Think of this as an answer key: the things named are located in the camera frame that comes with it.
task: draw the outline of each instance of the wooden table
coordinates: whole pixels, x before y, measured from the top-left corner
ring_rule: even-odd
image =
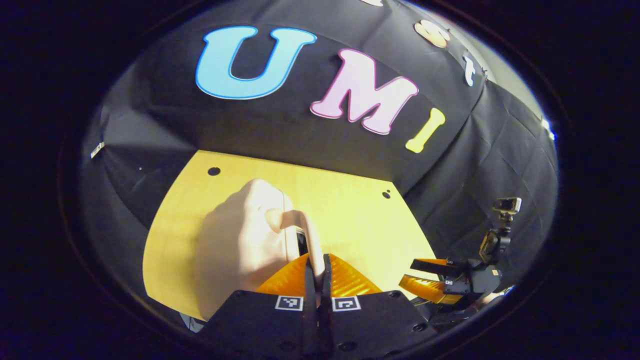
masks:
[[[210,168],[219,168],[215,176]],[[324,253],[354,266],[383,291],[400,290],[414,258],[434,258],[393,183],[275,161],[198,151],[176,178],[151,225],[143,276],[149,297],[186,315],[198,310],[193,259],[204,216],[248,181],[261,178],[287,194],[317,227]]]

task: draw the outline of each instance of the letter u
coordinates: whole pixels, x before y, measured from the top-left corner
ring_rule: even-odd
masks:
[[[205,93],[222,99],[247,100],[267,96],[278,90],[291,71],[300,49],[317,37],[307,31],[278,28],[271,32],[276,45],[262,75],[239,79],[231,74],[231,65],[242,42],[258,33],[251,26],[232,26],[204,36],[207,45],[196,68],[196,84]]]

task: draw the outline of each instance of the gopro camera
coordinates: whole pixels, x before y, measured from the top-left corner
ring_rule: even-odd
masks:
[[[503,197],[496,199],[493,203],[493,210],[503,214],[515,215],[520,211],[522,199],[519,197]]]

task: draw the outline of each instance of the blue letter u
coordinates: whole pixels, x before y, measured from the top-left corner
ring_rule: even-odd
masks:
[[[289,75],[300,49],[316,42],[316,36],[303,30],[279,28],[271,32],[276,39],[267,67],[254,79],[238,79],[231,74],[231,64],[246,38],[258,33],[251,26],[232,26],[204,36],[207,42],[198,67],[196,84],[205,93],[222,99],[255,99],[278,90]]]

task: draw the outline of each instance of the letter m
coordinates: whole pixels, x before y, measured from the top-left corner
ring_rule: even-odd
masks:
[[[371,116],[362,119],[362,125],[376,134],[389,134],[391,123],[407,100],[418,94],[418,87],[401,76],[376,89],[375,60],[353,49],[342,49],[338,55],[342,58],[342,67],[324,98],[311,104],[311,112],[338,119],[343,114],[340,105],[349,95],[350,122],[358,121],[376,108]]]

